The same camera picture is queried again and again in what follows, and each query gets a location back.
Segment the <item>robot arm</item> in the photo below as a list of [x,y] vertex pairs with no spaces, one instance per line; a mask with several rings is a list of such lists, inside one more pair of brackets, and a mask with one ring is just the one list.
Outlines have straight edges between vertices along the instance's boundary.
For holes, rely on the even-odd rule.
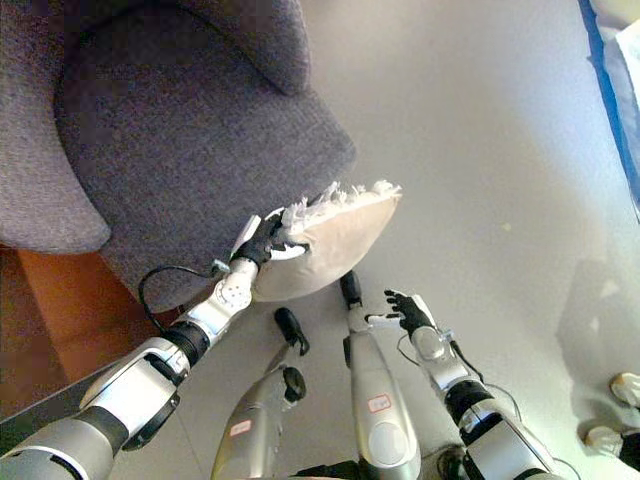
[[146,445],[178,406],[178,386],[191,368],[251,303],[251,286],[271,258],[277,225],[277,219],[258,220],[208,299],[118,361],[87,390],[77,415],[47,425],[6,453],[0,476],[103,479],[118,451]]
[[469,477],[560,478],[553,475],[554,460],[542,443],[487,391],[452,344],[452,334],[438,328],[422,298],[385,293],[396,312],[391,320],[409,333],[423,373],[467,446],[464,465]]

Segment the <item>white fluffy fringe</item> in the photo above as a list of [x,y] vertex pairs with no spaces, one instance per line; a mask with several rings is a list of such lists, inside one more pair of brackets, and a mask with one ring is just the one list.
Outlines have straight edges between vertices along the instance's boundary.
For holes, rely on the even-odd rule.
[[339,182],[333,182],[312,205],[308,205],[308,199],[303,197],[300,203],[287,207],[282,213],[282,225],[290,234],[300,233],[341,212],[399,196],[400,190],[400,186],[386,180],[378,180],[369,191],[364,185],[351,186],[349,191],[344,191],[340,190]]

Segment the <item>black robotic glove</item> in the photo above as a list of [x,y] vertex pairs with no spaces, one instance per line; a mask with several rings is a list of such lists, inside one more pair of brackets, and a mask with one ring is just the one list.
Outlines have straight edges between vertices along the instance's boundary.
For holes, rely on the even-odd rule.
[[385,290],[384,294],[387,296],[387,303],[392,305],[391,309],[404,316],[400,320],[400,326],[409,333],[409,338],[418,328],[431,325],[431,320],[413,298],[395,290]]
[[236,258],[247,258],[254,262],[258,268],[271,260],[271,250],[273,249],[273,237],[282,225],[282,217],[279,214],[272,215],[260,222],[253,237],[243,243],[233,254],[232,260]]

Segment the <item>armchair cushion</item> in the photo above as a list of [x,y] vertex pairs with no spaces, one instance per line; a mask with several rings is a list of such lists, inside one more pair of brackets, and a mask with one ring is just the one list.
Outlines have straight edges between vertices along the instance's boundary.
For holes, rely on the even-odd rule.
[[[226,260],[252,213],[313,198],[354,147],[312,91],[295,96],[185,10],[144,7],[84,42],[57,94],[58,130],[92,202],[112,226],[101,250],[135,292],[159,263]],[[205,286],[163,272],[152,308]]]

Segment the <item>white pillow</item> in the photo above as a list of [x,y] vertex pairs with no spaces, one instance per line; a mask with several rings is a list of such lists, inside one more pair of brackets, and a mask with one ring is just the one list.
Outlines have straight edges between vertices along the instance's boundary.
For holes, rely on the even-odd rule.
[[640,19],[640,2],[637,0],[591,0],[596,12],[596,23],[605,42]]
[[400,187],[385,180],[370,191],[343,192],[332,184],[313,205],[306,199],[282,215],[282,240],[308,245],[300,257],[270,261],[254,284],[258,302],[284,301],[316,292],[335,282],[366,255],[401,198]]

